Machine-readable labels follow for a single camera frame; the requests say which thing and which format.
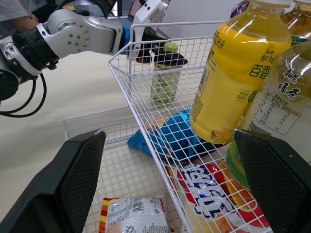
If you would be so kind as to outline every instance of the white wire basket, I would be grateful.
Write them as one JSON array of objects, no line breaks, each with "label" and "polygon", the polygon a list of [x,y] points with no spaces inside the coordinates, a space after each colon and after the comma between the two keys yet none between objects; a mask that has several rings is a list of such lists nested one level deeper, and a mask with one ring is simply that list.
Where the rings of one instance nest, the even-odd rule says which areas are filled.
[{"label": "white wire basket", "polygon": [[[195,24],[213,23],[219,22],[133,25],[131,31],[139,26],[160,26],[161,28],[162,26],[174,27],[176,25],[188,25],[190,27]],[[170,142],[165,141],[165,138],[167,138],[166,136],[173,135],[174,133],[182,133],[183,129],[179,128],[177,132],[172,132],[170,130],[168,133],[164,133],[161,130],[162,125],[160,125],[157,120],[166,120],[167,117],[174,117],[177,112],[191,108],[205,68],[207,56],[212,44],[212,38],[213,36],[206,36],[161,41],[130,42],[129,45],[124,47],[109,61],[109,66],[120,85],[128,105],[134,114],[138,127],[141,129],[144,139],[152,153],[160,174],[165,181],[165,185],[179,214],[180,220],[185,227],[185,231],[188,233],[222,233],[224,230],[219,224],[219,222],[222,221],[228,225],[226,232],[269,232],[271,229],[263,222],[263,214],[258,214],[254,211],[253,205],[255,201],[249,191],[245,189],[235,189],[231,195],[228,195],[225,192],[221,192],[221,185],[223,183],[216,182],[215,185],[213,185],[213,190],[220,190],[220,197],[215,196],[215,193],[210,188],[203,189],[203,191],[200,191],[201,195],[198,195],[197,191],[191,190],[190,188],[194,187],[194,180],[178,176],[178,172],[183,172],[184,174],[187,174],[187,172],[195,172],[197,179],[195,181],[196,184],[206,183],[203,181],[206,176],[198,174],[197,167],[190,162],[188,155],[185,155],[185,158],[182,159],[173,156],[173,161],[163,159],[167,157],[165,151],[170,151],[171,155],[177,153],[177,151],[174,151],[174,148],[170,146],[170,143],[179,143],[178,138],[174,138],[174,141]],[[130,55],[133,46],[137,46],[138,44],[142,44],[143,49],[145,46],[147,47],[147,45],[154,45],[155,48],[158,46],[158,51],[154,51],[159,53],[160,50],[163,50],[163,43],[165,42],[176,43],[178,45],[178,53],[182,54],[187,59],[188,63],[183,66],[171,66],[169,69],[163,66],[162,68],[159,68],[158,66],[155,67],[154,63],[141,64],[136,61],[130,61],[126,55],[121,54],[126,52]],[[157,126],[157,132],[154,130],[155,127],[150,128],[152,125]],[[190,143],[189,138],[187,138],[187,140],[189,142],[189,147],[192,147],[193,149],[195,146],[199,146],[199,144],[204,147],[204,144],[206,143],[200,142],[200,139],[197,138],[198,143],[193,145]],[[220,149],[217,149],[215,146],[212,150],[205,149],[201,154],[207,155],[203,158],[199,156],[198,162],[205,166],[217,164],[226,159],[227,148],[228,145]],[[185,162],[190,164],[187,168],[183,167]],[[225,177],[226,182],[234,187],[232,184],[233,179],[229,179],[226,176],[227,168],[221,168],[221,172]],[[186,183],[189,189],[183,189],[181,183]],[[240,195],[245,192],[252,198],[246,200]],[[200,205],[200,207],[194,207],[189,201],[189,198],[187,198],[189,195],[196,199],[197,202],[207,203],[203,199],[203,196],[205,195],[205,197],[209,198],[210,202],[206,205]],[[232,202],[232,199],[237,195],[243,202],[239,206]],[[225,206],[225,202],[230,202],[233,209],[226,210],[225,208],[222,208]],[[202,213],[204,211],[210,213],[212,206],[219,206],[219,215],[202,218]],[[253,218],[249,220],[240,218],[239,223],[233,222],[234,220],[232,216],[241,216],[240,212],[245,210],[249,211],[250,215],[253,215]]]},{"label": "white wire basket", "polygon": [[97,188],[83,233],[99,232],[104,198],[156,197],[163,194],[168,207],[168,225],[179,232],[178,213],[154,159],[127,146],[127,140],[139,129],[127,107],[67,118],[64,126],[67,140],[96,129],[104,129],[107,135]]}]

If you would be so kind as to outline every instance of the chip bag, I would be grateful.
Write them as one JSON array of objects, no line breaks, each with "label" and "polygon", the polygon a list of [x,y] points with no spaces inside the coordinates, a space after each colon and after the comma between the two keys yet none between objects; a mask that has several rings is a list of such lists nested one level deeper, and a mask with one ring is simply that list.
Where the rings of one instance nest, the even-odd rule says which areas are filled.
[{"label": "chip bag", "polygon": [[[178,179],[172,181],[182,191],[178,193],[192,232],[261,233],[269,228],[256,200],[233,179],[225,161],[219,164],[193,161],[179,170],[167,170]],[[183,224],[180,232],[186,232]]]},{"label": "chip bag", "polygon": [[164,196],[104,198],[100,233],[173,233],[166,221]]},{"label": "chip bag", "polygon": [[[177,112],[174,116],[163,117],[151,125],[146,125],[154,149],[165,162],[172,161],[173,158],[183,159],[189,157],[190,160],[203,157],[216,150],[222,145],[213,145],[197,137],[190,126],[190,110]],[[134,147],[152,157],[140,130],[138,130],[128,141],[127,145]]]}]

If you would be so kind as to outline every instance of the white wall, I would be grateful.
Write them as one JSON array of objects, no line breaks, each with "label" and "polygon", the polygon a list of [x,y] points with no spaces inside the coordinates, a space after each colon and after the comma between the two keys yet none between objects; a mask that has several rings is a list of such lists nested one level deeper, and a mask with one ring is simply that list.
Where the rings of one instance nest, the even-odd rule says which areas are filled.
[{"label": "white wall", "polygon": [[[241,0],[171,0],[163,22],[219,21],[230,18]],[[169,26],[160,29],[170,38],[214,35],[217,25]]]}]

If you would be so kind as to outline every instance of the beige surface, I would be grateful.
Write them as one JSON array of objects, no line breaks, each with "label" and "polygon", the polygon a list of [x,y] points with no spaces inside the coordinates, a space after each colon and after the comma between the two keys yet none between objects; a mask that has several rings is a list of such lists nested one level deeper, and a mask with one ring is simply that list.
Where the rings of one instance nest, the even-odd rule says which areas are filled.
[{"label": "beige surface", "polygon": [[[64,118],[126,105],[108,67],[110,58],[91,52],[66,57],[56,70],[44,72],[48,94],[36,115],[24,119],[0,116],[0,221],[64,143]],[[30,82],[20,86],[13,98],[2,102],[0,110],[22,105],[31,87]],[[39,80],[34,101],[25,112],[33,110],[41,96]]]}]

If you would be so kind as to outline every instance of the green bottle cap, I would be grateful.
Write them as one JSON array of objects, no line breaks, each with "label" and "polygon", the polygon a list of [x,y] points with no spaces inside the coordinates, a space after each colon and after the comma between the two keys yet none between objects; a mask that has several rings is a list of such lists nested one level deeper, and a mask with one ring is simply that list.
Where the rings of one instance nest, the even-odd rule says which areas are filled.
[{"label": "green bottle cap", "polygon": [[163,50],[166,52],[178,52],[178,45],[174,42],[166,42]]}]

